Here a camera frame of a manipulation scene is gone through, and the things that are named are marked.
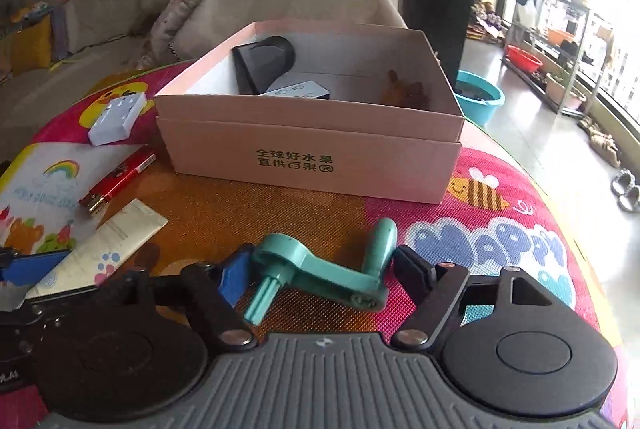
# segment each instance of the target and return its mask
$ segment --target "pink cardboard box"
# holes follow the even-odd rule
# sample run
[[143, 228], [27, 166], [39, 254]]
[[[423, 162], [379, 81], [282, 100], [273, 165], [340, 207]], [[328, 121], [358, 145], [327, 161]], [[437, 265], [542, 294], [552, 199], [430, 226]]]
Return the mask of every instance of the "pink cardboard box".
[[[272, 35], [296, 62], [270, 90], [314, 80], [330, 100], [239, 94], [231, 48]], [[379, 105], [389, 70], [421, 82], [430, 110]], [[442, 201], [464, 122], [424, 33], [343, 22], [251, 24], [155, 102], [179, 173], [422, 203]]]

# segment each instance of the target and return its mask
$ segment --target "colorful tablecloth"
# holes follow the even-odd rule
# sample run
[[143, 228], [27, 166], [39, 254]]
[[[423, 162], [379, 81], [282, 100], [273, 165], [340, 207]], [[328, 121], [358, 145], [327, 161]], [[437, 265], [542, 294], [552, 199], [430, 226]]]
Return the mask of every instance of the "colorful tablecloth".
[[[0, 178], [0, 210], [5, 210], [0, 243], [24, 252], [71, 246], [89, 236], [97, 221], [139, 198], [169, 222], [119, 271], [137, 265], [154, 275], [177, 273], [193, 261], [220, 261], [241, 243], [257, 243], [269, 232], [292, 235], [317, 255], [359, 268], [368, 230], [378, 218], [388, 216], [398, 224], [399, 242], [428, 261], [454, 261], [486, 275], [497, 275], [503, 265], [520, 266], [600, 330], [620, 362], [602, 412], [619, 428], [627, 424], [622, 341], [591, 266], [544, 193], [471, 123], [463, 129], [460, 158], [440, 205], [175, 174], [161, 152], [159, 160], [110, 203], [103, 218], [88, 219], [77, 209], [78, 199], [137, 145], [158, 140], [153, 95], [187, 65], [145, 73], [93, 94], [36, 135]], [[134, 133], [120, 144], [90, 146], [86, 133], [92, 121], [126, 91], [146, 91], [150, 101]], [[388, 306], [376, 314], [285, 289], [257, 334], [379, 330], [388, 337], [414, 306], [391, 273], [386, 284]], [[239, 308], [247, 304], [247, 297]], [[466, 320], [488, 313], [489, 307], [469, 308]], [[33, 388], [0, 397], [0, 427], [30, 427], [44, 412]]]

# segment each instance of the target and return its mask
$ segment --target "lighter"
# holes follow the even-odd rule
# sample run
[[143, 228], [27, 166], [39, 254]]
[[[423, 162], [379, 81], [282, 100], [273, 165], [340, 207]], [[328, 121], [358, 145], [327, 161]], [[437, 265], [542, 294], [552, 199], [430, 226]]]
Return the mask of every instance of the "lighter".
[[94, 215], [138, 174], [142, 173], [156, 159], [156, 153], [148, 145], [142, 146], [107, 176], [100, 180], [89, 193], [79, 201], [80, 206]]

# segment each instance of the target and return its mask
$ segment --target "plant pot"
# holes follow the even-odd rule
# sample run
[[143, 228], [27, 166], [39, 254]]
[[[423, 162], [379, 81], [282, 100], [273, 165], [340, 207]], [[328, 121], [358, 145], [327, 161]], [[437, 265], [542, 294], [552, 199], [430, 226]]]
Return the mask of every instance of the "plant pot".
[[[562, 95], [564, 94], [564, 86], [562, 84], [559, 84], [551, 76], [547, 75], [545, 93], [552, 101], [560, 105], [560, 102], [562, 102]], [[575, 110], [580, 107], [580, 104], [582, 104], [582, 102], [586, 101], [586, 96], [584, 96], [577, 89], [572, 88], [571, 93], [569, 93], [569, 96], [564, 103], [564, 107]]]

